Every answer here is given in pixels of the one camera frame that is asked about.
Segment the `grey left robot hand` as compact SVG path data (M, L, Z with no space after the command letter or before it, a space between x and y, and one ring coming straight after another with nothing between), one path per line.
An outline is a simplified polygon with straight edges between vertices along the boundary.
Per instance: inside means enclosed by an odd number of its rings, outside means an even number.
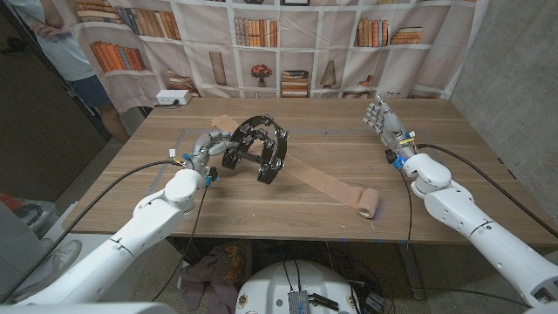
M190 168L199 174L203 174L212 156L223 154L227 149L238 145L231 138L232 134L224 131L202 134L194 143L189 155L192 164Z

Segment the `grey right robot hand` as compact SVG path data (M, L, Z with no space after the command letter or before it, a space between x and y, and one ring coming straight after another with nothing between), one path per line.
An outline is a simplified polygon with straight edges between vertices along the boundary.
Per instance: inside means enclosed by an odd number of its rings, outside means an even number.
M408 131L388 103L379 95L376 102L367 107L364 123L376 132L386 146L389 164L401 168L417 154L415 132Z

